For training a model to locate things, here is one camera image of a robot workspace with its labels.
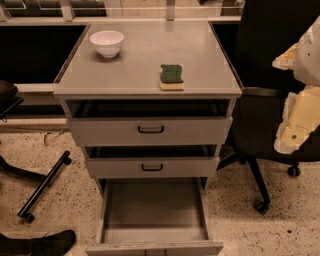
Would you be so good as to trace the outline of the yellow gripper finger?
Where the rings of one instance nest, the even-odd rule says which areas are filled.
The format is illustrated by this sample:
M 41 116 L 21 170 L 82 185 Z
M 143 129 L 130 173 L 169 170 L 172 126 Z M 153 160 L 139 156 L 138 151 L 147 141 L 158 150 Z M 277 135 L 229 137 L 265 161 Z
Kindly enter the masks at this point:
M 274 68 L 280 70 L 293 70 L 295 68 L 295 58 L 298 44 L 293 44 L 272 62 Z
M 298 150 L 320 125 L 320 88 L 307 85 L 298 94 L 290 92 L 285 101 L 274 142 L 274 149 L 281 154 Z

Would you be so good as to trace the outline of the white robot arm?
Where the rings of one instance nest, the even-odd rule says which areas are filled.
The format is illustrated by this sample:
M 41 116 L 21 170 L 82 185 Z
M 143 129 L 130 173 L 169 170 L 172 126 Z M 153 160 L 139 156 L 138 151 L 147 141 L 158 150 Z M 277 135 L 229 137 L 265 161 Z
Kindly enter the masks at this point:
M 320 125 L 320 17 L 272 66 L 292 70 L 294 78 L 305 85 L 298 94 L 288 94 L 274 142 L 277 152 L 291 154 Z

